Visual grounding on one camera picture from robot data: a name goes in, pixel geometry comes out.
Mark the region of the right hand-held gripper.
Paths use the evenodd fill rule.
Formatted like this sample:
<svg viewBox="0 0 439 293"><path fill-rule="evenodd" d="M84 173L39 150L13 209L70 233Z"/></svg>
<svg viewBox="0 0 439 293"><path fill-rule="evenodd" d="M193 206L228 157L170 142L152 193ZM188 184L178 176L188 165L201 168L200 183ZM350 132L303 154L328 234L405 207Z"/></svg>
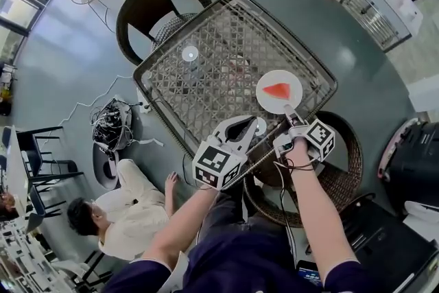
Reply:
<svg viewBox="0 0 439 293"><path fill-rule="evenodd" d="M311 162L323 162L335 147L335 133L321 120L315 119L308 124L291 105L283 107L291 128L273 140L273 148L277 159L294 148L297 138L307 141L307 153Z"/></svg>

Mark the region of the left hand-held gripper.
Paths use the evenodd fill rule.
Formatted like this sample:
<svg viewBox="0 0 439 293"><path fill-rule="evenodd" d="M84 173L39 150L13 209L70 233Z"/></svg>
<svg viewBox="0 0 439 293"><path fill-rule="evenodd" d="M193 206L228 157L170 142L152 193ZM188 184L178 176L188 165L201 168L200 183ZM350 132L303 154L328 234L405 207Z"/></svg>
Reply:
<svg viewBox="0 0 439 293"><path fill-rule="evenodd" d="M216 190L228 189L239 180L241 168L258 126L253 115L240 115L217 125L201 142L192 162L195 181Z"/></svg>

